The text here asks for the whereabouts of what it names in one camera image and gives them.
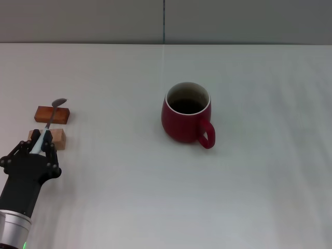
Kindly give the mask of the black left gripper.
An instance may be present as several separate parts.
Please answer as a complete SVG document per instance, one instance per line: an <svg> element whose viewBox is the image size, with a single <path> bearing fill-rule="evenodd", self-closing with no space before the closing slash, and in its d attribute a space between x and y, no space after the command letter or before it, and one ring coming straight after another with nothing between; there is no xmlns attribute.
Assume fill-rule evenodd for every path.
<svg viewBox="0 0 332 249"><path fill-rule="evenodd" d="M1 167L8 175L1 193L1 210L31 217L46 178L60 177L62 170L51 133L44 134L41 144L45 156L29 154L39 137L40 131L33 130L29 140L20 141L8 155L1 157Z"/></svg>

